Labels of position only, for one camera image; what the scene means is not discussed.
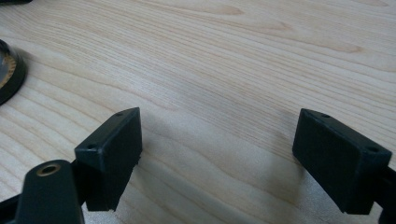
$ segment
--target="wooden table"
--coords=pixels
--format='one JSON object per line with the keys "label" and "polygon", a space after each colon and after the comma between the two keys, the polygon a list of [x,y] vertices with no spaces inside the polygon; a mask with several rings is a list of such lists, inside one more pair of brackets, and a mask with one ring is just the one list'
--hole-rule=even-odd
{"label": "wooden table", "polygon": [[142,159],[117,211],[87,223],[379,217],[342,214],[291,146],[304,107],[396,152],[393,0],[34,0],[0,7],[0,38],[29,65],[0,106],[1,201],[139,106]]}

